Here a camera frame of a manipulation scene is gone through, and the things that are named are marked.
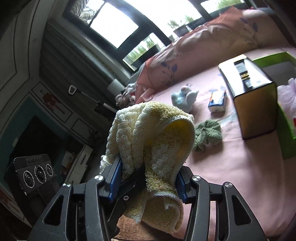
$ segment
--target window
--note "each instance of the window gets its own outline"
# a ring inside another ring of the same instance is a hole
[[[116,7],[106,3],[90,27],[118,48],[138,25]]]
[[[207,0],[201,3],[201,6],[208,12],[212,13],[225,7],[244,3],[243,0]]]
[[[201,18],[201,14],[188,0],[125,1],[149,18],[173,41],[190,31],[186,27],[188,23]]]
[[[248,1],[69,0],[63,16],[132,74],[179,37],[231,5],[247,9]]]
[[[124,59],[123,61],[133,70],[138,69],[142,62],[137,61],[141,56],[143,56],[147,51],[151,52],[151,55],[155,55],[165,45],[159,40],[159,38],[154,34],[150,34],[143,41],[141,41]]]

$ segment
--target white cabinet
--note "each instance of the white cabinet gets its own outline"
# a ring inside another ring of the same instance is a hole
[[[65,182],[71,182],[74,185],[80,184],[83,174],[87,169],[86,163],[92,151],[93,149],[91,147],[84,145],[81,152],[76,156]]]

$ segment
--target green knitted cloth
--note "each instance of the green knitted cloth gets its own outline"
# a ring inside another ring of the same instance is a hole
[[[216,120],[206,120],[195,127],[193,149],[202,152],[206,144],[217,145],[222,141],[221,126]]]

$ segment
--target pillow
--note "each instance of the pillow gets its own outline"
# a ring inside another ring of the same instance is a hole
[[[230,58],[275,46],[290,45],[267,14],[231,7],[145,62],[136,82],[136,103]]]

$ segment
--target potted plant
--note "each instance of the potted plant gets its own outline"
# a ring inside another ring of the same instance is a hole
[[[185,16],[185,22],[183,22],[182,20],[180,20],[180,24],[178,24],[175,20],[170,20],[168,22],[168,25],[172,29],[175,29],[173,32],[178,37],[182,37],[182,36],[184,36],[185,34],[187,34],[189,32],[189,29],[187,28],[186,24],[188,24],[191,21],[193,21],[193,18],[186,15]]]

